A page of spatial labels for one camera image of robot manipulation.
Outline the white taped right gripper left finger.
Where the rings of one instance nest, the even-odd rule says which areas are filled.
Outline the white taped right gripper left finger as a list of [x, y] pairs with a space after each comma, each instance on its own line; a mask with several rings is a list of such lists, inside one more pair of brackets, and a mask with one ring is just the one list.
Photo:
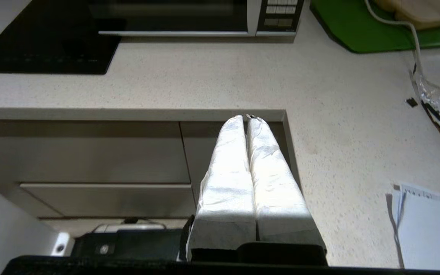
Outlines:
[[204, 251], [234, 252], [255, 242], [256, 219], [252, 176], [243, 117], [221, 127], [201, 181], [197, 212], [187, 241], [187, 259]]

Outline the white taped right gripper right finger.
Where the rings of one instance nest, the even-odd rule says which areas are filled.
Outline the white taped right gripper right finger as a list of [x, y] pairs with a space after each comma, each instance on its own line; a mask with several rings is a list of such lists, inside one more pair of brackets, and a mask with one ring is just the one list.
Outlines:
[[251, 116], [247, 132], [259, 240], [316, 245], [326, 252], [321, 233], [268, 123]]

